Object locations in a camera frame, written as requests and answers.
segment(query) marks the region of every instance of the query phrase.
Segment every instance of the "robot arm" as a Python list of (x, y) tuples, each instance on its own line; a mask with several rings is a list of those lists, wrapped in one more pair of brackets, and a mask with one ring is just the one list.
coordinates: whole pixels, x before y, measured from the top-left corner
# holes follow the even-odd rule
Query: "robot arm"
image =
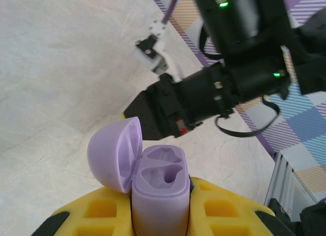
[[(291, 53), (301, 93), (326, 91), (326, 9), (293, 29), (283, 0), (194, 1), (204, 21), (200, 45), (205, 45), (209, 36), (221, 54), (203, 53), (224, 62), (182, 81), (175, 81), (155, 64), (160, 69), (159, 81), (142, 91), (124, 112), (126, 117), (139, 117), (145, 140), (182, 136), (215, 115), (219, 115), (217, 125), (219, 118), (229, 118), (236, 105), (265, 95), (279, 94), (286, 100), (291, 80), (281, 46)], [(156, 54), (159, 41), (152, 48), (144, 48), (148, 42), (141, 42), (138, 48)], [(279, 114), (277, 105), (263, 103)], [(249, 137), (272, 122), (252, 133), (219, 129)]]
[(173, 13), (178, 0), (171, 0), (170, 6), (162, 21), (154, 21), (149, 27), (150, 35), (147, 39), (136, 42), (135, 56), (153, 73), (161, 75), (168, 69), (174, 76), (174, 81), (183, 78), (180, 66), (165, 52), (167, 42), (167, 23)]

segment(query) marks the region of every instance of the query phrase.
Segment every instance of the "green led light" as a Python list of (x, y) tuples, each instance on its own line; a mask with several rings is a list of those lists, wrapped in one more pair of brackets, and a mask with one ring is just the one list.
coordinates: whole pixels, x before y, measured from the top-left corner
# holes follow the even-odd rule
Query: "green led light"
[(223, 3), (220, 3), (219, 7), (225, 7), (225, 6), (228, 6), (229, 2), (223, 2)]

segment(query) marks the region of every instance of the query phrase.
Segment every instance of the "plaid fabric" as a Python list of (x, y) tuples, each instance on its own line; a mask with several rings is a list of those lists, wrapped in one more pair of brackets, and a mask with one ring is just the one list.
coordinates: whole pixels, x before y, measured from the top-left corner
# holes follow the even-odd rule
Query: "plaid fabric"
[[(154, 0), (165, 12), (170, 0)], [(326, 7), (326, 0), (286, 0), (289, 12), (302, 24), (316, 11)], [(215, 63), (198, 50), (202, 19), (192, 0), (179, 0), (171, 23), (204, 66)], [(205, 49), (216, 53), (212, 42)], [(277, 95), (269, 99), (278, 104), (282, 115), (272, 127), (257, 138), (270, 153), (281, 151), (301, 180), (317, 199), (326, 197), (326, 94), (301, 96), (288, 52), (285, 61), (293, 80), (286, 101)], [(261, 104), (260, 99), (237, 107), (247, 125), (255, 130), (266, 124), (274, 112)]]

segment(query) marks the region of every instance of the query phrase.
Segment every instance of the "black cable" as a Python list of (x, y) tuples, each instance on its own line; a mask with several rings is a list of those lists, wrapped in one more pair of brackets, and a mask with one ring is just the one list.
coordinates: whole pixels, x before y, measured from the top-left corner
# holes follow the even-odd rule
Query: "black cable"
[(200, 31), (199, 34), (199, 49), (200, 51), (209, 59), (211, 60), (221, 60), (223, 59), (223, 55), (222, 54), (208, 54), (205, 52), (205, 45), (206, 45), (206, 41), (208, 39), (208, 34), (204, 28), (204, 26), (202, 26), (202, 29)]
[(218, 124), (219, 119), (221, 118), (221, 116), (218, 116), (215, 119), (215, 125), (218, 127), (218, 129), (220, 129), (223, 133), (233, 136), (233, 137), (238, 137), (238, 138), (246, 138), (246, 137), (254, 137), (257, 136), (258, 134), (260, 134), (261, 132), (265, 131), (267, 128), (269, 128), (273, 122), (277, 119), (277, 117), (280, 115), (280, 108), (274, 104), (273, 102), (269, 102), (267, 100), (264, 99), (264, 97), (262, 97), (262, 102), (264, 105), (268, 106), (269, 108), (273, 109), (276, 112), (276, 116), (263, 128), (253, 131), (253, 132), (235, 132), (235, 131), (231, 131), (231, 130), (227, 130), (224, 128), (221, 128)]
[(321, 199), (319, 203), (323, 203), (323, 202), (326, 202), (326, 198)]

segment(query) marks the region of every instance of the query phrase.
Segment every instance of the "black strap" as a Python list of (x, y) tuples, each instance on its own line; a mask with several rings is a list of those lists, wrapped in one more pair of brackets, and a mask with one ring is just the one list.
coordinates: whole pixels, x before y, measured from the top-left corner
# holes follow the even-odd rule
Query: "black strap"
[(276, 120), (276, 118), (280, 115), (280, 108), (272, 103), (272, 102), (269, 102), (267, 100), (264, 99), (264, 97), (262, 97), (262, 102), (264, 105), (268, 106), (269, 108), (273, 109), (275, 112), (276, 112), (276, 116), (265, 126), (263, 127), (262, 129), (259, 129), (259, 130), (256, 130), (256, 131), (253, 131), (253, 132), (235, 132), (235, 131), (231, 131), (231, 130), (227, 130), (227, 129), (224, 129), (224, 128), (221, 128), (219, 125), (218, 125), (218, 121), (219, 119), (221, 118), (221, 116), (218, 116), (216, 119), (215, 119), (215, 125), (225, 134), (228, 134), (230, 136), (233, 136), (233, 137), (238, 137), (238, 138), (247, 138), (247, 137), (254, 137), (254, 136), (257, 136), (258, 134), (260, 134), (261, 132), (265, 131), (268, 127), (270, 127), (270, 125), (272, 125), (272, 123)]
[(212, 60), (221, 60), (223, 58), (222, 54), (208, 54), (205, 52), (205, 44), (208, 38), (208, 34), (204, 28), (204, 26), (202, 26), (202, 30), (200, 31), (200, 36), (199, 36), (199, 49), (200, 51), (209, 59)]
[(54, 236), (69, 217), (70, 212), (60, 212), (46, 219), (32, 236)]

